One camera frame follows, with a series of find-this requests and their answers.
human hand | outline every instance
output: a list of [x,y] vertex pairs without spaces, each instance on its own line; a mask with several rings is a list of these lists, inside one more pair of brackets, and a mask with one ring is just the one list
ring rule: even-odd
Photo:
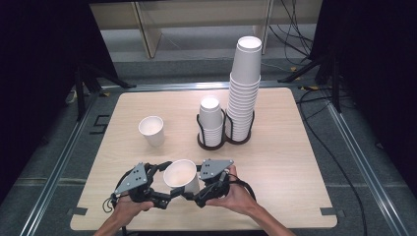
[[114,215],[116,222],[121,225],[120,227],[128,225],[141,211],[147,211],[153,207],[153,202],[133,202],[128,192],[124,192],[120,196],[124,197],[119,198],[117,206],[112,214],[112,216]]
[[94,233],[94,236],[113,236],[121,227],[128,225],[142,210],[146,211],[153,207],[153,202],[133,202],[128,192],[123,192],[120,196],[122,197],[119,197],[114,212]]
[[[237,180],[236,166],[229,166],[229,180]],[[226,197],[220,199],[211,199],[206,201],[207,206],[225,207],[235,212],[250,215],[259,205],[241,185],[231,184],[229,193]]]

stack of paper cups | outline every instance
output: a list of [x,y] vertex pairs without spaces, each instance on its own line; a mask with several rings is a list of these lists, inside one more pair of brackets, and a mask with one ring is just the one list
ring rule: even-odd
[[262,42],[253,36],[241,37],[236,46],[230,73],[229,102],[225,132],[235,142],[244,141],[250,132],[258,88],[261,81]]
[[200,105],[199,122],[203,127],[203,129],[199,128],[200,142],[207,147],[220,145],[223,132],[223,113],[217,97],[203,97]]

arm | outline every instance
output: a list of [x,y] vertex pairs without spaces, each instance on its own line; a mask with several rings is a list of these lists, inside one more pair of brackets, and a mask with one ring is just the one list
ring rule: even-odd
[[115,235],[121,227],[128,225],[142,210],[146,211],[153,207],[152,202],[134,203],[129,195],[125,194],[121,195],[125,197],[119,199],[113,213],[104,221],[94,236]]
[[[236,180],[237,172],[234,165],[230,166],[230,180]],[[260,206],[246,189],[240,185],[230,185],[229,193],[221,199],[211,199],[206,202],[207,206],[226,207],[235,212],[248,215],[269,236],[294,235],[289,229],[276,220],[265,208]]]

floor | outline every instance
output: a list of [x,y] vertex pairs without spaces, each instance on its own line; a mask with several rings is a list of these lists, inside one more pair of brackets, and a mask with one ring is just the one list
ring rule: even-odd
[[[288,26],[281,26],[284,31]],[[275,33],[286,38],[276,26]],[[315,25],[299,26],[303,36],[314,38]],[[233,62],[238,38],[251,35],[250,27],[219,27],[192,29],[164,29],[156,55],[148,59],[137,30],[107,30],[102,35],[120,79],[136,88],[129,91],[164,89],[227,88],[228,73]],[[305,49],[299,38],[288,42],[301,51]],[[268,31],[267,50],[263,56],[262,87],[287,87],[300,101],[309,89],[317,89],[314,81],[317,69],[293,83],[277,80],[291,75],[306,64],[304,55],[283,46],[271,30]],[[107,80],[100,79],[103,94],[86,90],[89,110],[83,122],[77,122],[77,102],[68,95],[68,107],[45,135],[45,142],[33,154],[21,178],[16,182],[0,208],[1,235],[27,235],[25,227],[36,203],[44,203],[38,211],[32,235],[91,235],[92,232],[73,231],[71,217],[89,176],[89,169],[99,148],[103,134],[101,126],[108,123],[117,97],[125,92]],[[332,229],[293,229],[297,235],[417,235],[417,201],[400,174],[378,146],[348,90],[341,93],[341,115],[334,114],[332,105],[323,97],[328,90],[309,92],[300,102],[300,114],[305,114],[305,127],[325,180],[338,223]],[[358,167],[352,147],[340,132],[345,121],[360,152],[369,164],[371,175],[383,191],[374,191],[369,176]],[[44,187],[56,178],[50,199],[41,199]],[[393,205],[392,210],[384,207]],[[262,232],[143,232],[141,235],[262,235]]]

aluminum rail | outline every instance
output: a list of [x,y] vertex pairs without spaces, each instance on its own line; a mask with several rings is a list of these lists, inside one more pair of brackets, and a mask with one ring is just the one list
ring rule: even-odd
[[71,154],[73,153],[74,146],[80,137],[80,134],[83,130],[83,127],[86,124],[89,112],[96,99],[98,98],[98,93],[94,93],[91,96],[91,101],[89,102],[89,107],[86,110],[86,113],[78,121],[71,133],[71,136],[68,142],[65,144],[64,149],[62,150],[57,163],[55,164],[54,169],[52,170],[51,175],[43,186],[43,190],[40,193],[39,198],[33,206],[33,209],[30,212],[30,216],[25,224],[25,227],[22,230],[21,236],[30,236],[34,235],[34,232],[37,229],[40,221],[42,220],[43,215],[46,212],[46,209],[52,199],[53,194],[55,193],[56,187],[59,183],[60,177],[67,166],[68,160],[70,159]]
[[369,189],[371,190],[375,201],[380,207],[380,210],[383,213],[384,218],[386,219],[392,233],[397,236],[408,236],[409,233],[405,228],[394,203],[384,189],[371,164],[368,162],[364,152],[356,142],[356,139],[350,131],[346,121],[344,120],[343,115],[338,113],[333,105],[328,106],[328,110],[330,111],[330,114],[334,119],[334,122],[337,125],[337,128],[339,129],[342,137],[346,141],[347,146],[352,153],[353,159],[361,171],[365,182],[368,184]]

